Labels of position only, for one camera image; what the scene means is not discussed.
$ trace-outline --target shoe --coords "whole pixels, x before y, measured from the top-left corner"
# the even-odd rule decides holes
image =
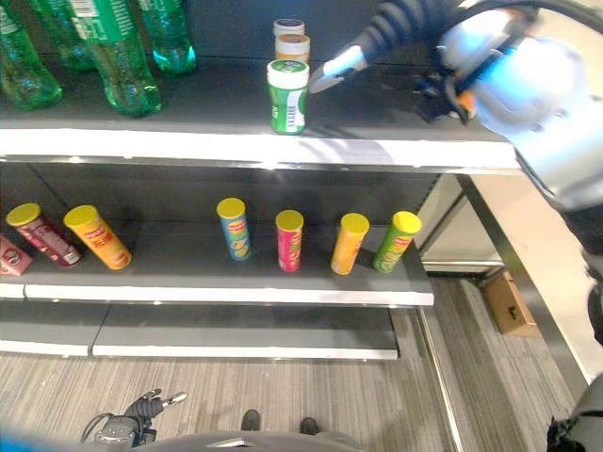
[[[319,433],[317,421],[311,417],[304,417],[300,422],[300,433],[303,435],[316,435]]]
[[[247,410],[241,422],[241,430],[243,431],[258,431],[260,429],[260,413],[256,410]]]

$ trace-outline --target gray carpet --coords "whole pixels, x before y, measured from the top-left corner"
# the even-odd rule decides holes
[[[470,283],[432,283],[426,313],[464,450],[544,451],[550,416],[573,403],[545,344],[500,336]],[[94,414],[120,412],[158,386],[188,392],[159,416],[159,439],[235,429],[255,408],[264,429],[296,430],[311,415],[369,451],[452,450],[416,312],[393,317],[401,358],[390,363],[0,355],[0,425],[74,442]]]

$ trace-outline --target yellow chip can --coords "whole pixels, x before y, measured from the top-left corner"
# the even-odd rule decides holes
[[[97,257],[111,270],[121,270],[132,262],[132,254],[101,218],[93,205],[79,205],[63,219]]]

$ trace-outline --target green chip can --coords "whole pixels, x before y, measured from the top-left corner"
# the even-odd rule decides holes
[[[375,256],[373,266],[382,273],[391,273],[413,237],[421,230],[421,219],[411,212],[397,212]]]
[[[301,61],[277,59],[268,65],[271,125],[277,134],[298,135],[305,128],[309,76],[309,66]]]

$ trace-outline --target white shelf edge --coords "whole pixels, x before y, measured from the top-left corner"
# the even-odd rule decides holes
[[[433,294],[305,289],[132,287],[26,284],[28,299],[77,299],[100,301],[206,301],[266,304],[346,304],[354,306],[433,306]]]
[[[396,360],[396,350],[311,347],[177,347],[177,346],[94,346],[94,356],[144,356],[177,358],[273,358]]]
[[[43,342],[5,341],[0,339],[0,351],[37,353],[42,355],[88,356],[88,346],[47,344]]]
[[[22,299],[24,284],[0,282],[0,299]]]
[[[0,142],[3,144],[0,161],[7,161],[11,156],[63,156],[71,163],[85,162],[87,157],[124,159],[123,163],[136,158],[186,159],[200,164],[239,162],[249,168],[266,170],[304,165],[351,165],[433,168],[466,174],[516,174],[520,171],[513,145],[495,141],[371,140],[65,128],[3,129],[0,130]]]

